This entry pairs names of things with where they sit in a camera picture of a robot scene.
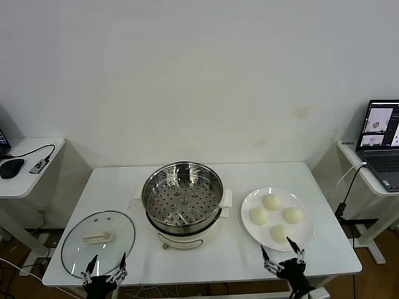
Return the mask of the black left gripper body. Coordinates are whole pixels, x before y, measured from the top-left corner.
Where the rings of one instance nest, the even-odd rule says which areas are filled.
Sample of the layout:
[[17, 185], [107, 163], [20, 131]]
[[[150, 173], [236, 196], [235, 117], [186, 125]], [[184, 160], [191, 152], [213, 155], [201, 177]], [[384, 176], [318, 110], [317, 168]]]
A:
[[92, 277], [91, 282], [84, 282], [83, 289], [87, 293], [86, 299], [106, 299], [109, 293], [117, 289], [118, 285], [113, 282], [110, 275]]

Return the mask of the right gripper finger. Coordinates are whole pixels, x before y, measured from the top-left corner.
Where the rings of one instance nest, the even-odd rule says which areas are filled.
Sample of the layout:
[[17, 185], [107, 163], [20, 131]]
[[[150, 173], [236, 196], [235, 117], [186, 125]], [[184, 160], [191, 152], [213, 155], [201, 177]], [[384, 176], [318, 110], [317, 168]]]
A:
[[297, 255], [297, 263], [305, 264], [304, 250], [300, 249], [299, 246], [293, 240], [291, 240], [288, 236], [286, 237], [286, 239], [287, 239], [288, 243], [290, 244], [290, 246], [292, 247], [293, 251]]
[[262, 250], [262, 257], [264, 260], [264, 268], [272, 274], [277, 274], [281, 272], [282, 270], [281, 266], [278, 263], [273, 262], [269, 258], [265, 246], [262, 245], [261, 250]]

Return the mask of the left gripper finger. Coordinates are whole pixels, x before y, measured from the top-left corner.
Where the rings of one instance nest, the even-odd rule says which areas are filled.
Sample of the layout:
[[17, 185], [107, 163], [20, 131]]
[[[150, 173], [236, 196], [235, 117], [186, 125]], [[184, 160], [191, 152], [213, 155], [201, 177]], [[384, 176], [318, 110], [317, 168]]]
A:
[[93, 270], [96, 266], [97, 259], [98, 255], [95, 255], [93, 259], [87, 264], [85, 271], [81, 272], [81, 278], [83, 282], [82, 285], [87, 285], [92, 282], [91, 274], [93, 273]]
[[125, 277], [127, 276], [127, 263], [126, 263], [126, 253], [122, 255], [122, 259], [119, 264], [118, 270], [112, 274], [108, 279], [106, 279], [107, 283], [121, 284]]

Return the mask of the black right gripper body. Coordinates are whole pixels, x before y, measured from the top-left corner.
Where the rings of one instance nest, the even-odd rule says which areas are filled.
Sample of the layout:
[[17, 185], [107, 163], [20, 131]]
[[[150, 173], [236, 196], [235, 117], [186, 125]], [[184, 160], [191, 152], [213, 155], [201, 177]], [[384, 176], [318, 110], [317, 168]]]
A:
[[294, 293], [309, 293], [312, 287], [304, 275], [306, 263], [304, 260], [292, 258], [278, 263], [277, 276], [289, 282]]

